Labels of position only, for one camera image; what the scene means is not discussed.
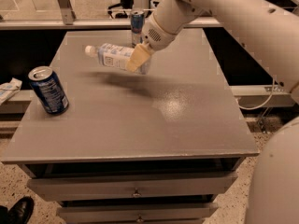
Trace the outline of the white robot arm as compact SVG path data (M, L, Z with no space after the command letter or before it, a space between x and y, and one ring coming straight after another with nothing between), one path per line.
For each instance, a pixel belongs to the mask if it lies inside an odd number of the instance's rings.
M161 0L126 69L137 70L204 12L299 102L299 17L265 0ZM299 224L299 118L274 134L259 155L245 224Z

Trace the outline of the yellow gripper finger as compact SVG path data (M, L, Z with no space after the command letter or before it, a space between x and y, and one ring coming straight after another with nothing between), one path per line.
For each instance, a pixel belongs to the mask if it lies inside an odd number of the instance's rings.
M137 44L125 66L127 71L133 73L147 73L151 50L148 44Z

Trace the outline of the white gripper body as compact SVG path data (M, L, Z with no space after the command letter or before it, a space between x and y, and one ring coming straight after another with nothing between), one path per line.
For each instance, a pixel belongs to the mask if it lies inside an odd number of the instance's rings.
M158 51L168 47L182 30L180 21L171 21L167 17L159 17L153 12L142 29L143 45L147 50Z

